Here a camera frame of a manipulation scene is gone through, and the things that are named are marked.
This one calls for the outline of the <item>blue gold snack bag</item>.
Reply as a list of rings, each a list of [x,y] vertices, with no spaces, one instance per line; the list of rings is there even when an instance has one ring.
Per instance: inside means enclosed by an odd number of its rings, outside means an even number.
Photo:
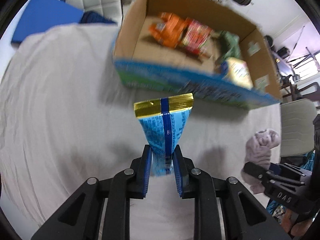
[[[133,105],[152,150],[152,172],[164,176],[172,172],[174,150],[194,105],[193,94],[136,102]]]

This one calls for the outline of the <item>dark wooden chair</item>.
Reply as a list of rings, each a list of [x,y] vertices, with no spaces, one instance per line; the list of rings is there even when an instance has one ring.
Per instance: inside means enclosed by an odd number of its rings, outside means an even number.
[[[292,101],[309,99],[319,102],[319,73],[296,83],[292,83],[291,78],[292,75],[281,78],[282,98],[291,98]]]

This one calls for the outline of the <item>beige plastic chair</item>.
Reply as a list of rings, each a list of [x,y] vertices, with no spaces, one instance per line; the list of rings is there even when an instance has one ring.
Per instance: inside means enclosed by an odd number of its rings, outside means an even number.
[[[281,145],[280,156],[292,157],[309,153],[314,148],[313,121],[316,106],[309,99],[300,99],[280,106]]]

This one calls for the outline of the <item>red snack bag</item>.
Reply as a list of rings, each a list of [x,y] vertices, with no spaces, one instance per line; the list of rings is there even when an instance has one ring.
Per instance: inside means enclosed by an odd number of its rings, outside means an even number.
[[[207,41],[213,35],[213,29],[192,18],[187,18],[185,23],[187,27],[182,33],[179,45],[196,56],[206,55]]]

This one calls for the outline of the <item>brown cardboard box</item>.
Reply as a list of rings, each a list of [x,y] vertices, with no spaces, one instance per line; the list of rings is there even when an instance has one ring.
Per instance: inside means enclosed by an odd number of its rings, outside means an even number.
[[[253,109],[280,100],[257,26],[212,0],[135,0],[113,60],[122,83]]]

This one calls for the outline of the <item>yellow snack pack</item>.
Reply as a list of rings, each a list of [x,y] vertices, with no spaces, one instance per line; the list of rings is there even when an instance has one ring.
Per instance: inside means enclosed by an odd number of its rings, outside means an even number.
[[[251,90],[253,82],[245,61],[228,57],[220,64],[220,75],[236,86]]]

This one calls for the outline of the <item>green snack bag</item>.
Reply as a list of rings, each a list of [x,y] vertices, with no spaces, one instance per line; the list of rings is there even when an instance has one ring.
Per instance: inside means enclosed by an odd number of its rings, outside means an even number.
[[[242,60],[239,37],[228,31],[218,31],[215,33],[216,61],[221,64],[228,58],[233,57]]]

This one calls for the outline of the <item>blue foam mat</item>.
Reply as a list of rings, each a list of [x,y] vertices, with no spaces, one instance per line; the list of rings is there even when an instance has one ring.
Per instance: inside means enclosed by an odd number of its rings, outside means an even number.
[[[30,0],[12,36],[22,43],[29,35],[42,33],[63,24],[79,23],[84,12],[60,0]]]

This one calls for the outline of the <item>dark blue cloth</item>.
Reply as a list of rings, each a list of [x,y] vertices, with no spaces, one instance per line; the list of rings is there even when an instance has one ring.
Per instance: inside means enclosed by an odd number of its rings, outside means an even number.
[[[95,11],[87,11],[84,12],[80,22],[80,24],[90,24],[90,23],[104,23],[104,24],[117,24],[117,22],[113,21],[110,18],[105,18]]]

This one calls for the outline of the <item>orange snack bag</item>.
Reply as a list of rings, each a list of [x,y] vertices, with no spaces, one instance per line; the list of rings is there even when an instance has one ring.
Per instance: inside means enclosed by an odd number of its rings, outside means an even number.
[[[183,32],[188,22],[180,16],[163,12],[160,15],[161,22],[149,26],[151,36],[160,44],[168,48],[176,48],[182,39]]]

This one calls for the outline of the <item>beige table cloth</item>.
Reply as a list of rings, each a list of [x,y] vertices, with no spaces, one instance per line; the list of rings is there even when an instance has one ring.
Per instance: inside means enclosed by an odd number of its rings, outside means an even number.
[[[1,83],[1,177],[35,232],[89,177],[113,177],[147,144],[133,104],[168,96],[124,87],[111,54],[117,26],[64,25],[29,36]],[[241,179],[246,141],[280,133],[280,105],[251,111],[195,99],[179,144],[213,177]],[[151,177],[131,201],[131,239],[192,239],[194,202],[174,174]]]

